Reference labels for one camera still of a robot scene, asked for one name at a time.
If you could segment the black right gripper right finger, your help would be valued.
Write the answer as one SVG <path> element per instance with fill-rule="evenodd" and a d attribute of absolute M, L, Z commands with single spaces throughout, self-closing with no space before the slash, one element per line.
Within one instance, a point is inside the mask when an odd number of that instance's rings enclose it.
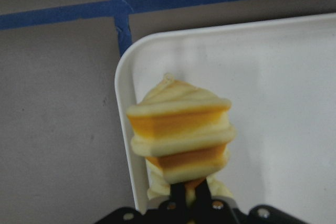
<path fill-rule="evenodd" d="M 204 179 L 195 188 L 195 201 L 196 208 L 210 208 L 212 205 L 212 194 L 208 186 L 207 179 Z"/>

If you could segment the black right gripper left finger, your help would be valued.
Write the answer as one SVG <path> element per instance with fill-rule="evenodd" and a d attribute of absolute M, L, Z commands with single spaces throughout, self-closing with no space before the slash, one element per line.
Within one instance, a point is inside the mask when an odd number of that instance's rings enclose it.
<path fill-rule="evenodd" d="M 184 183 L 176 183 L 170 186 L 170 204 L 172 209 L 184 210 L 187 208 Z"/>

